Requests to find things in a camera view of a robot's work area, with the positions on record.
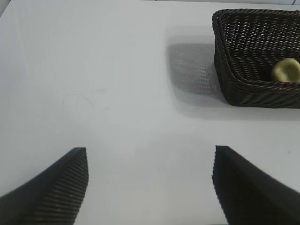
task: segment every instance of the scuff mark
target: scuff mark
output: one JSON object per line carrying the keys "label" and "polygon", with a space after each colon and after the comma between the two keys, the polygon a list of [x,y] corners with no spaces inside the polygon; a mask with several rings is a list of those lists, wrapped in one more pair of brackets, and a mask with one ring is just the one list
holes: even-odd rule
{"label": "scuff mark", "polygon": [[82,97],[83,97],[86,101],[88,101],[91,105],[94,105],[87,97],[85,97],[85,96],[83,96],[83,95],[82,95]]}
{"label": "scuff mark", "polygon": [[65,105],[65,97],[63,98],[63,100],[62,100],[62,104],[61,104],[61,110],[63,110],[63,108],[64,108],[64,105]]}

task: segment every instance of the wicker basket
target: wicker basket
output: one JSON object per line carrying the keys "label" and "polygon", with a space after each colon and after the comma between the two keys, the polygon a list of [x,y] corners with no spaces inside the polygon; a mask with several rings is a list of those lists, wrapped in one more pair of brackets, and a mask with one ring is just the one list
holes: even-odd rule
{"label": "wicker basket", "polygon": [[225,9],[212,17],[215,67],[231,105],[300,108],[300,83],[271,81],[284,58],[300,62],[299,11]]}

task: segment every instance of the white table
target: white table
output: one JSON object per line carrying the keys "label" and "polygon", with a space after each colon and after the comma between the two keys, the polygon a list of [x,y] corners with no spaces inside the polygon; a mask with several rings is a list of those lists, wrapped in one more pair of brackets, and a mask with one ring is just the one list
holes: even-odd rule
{"label": "white table", "polygon": [[222,8],[300,6],[12,1],[0,18],[0,195],[86,146],[76,224],[224,224],[216,144],[299,191],[300,111],[233,107],[213,87]]}

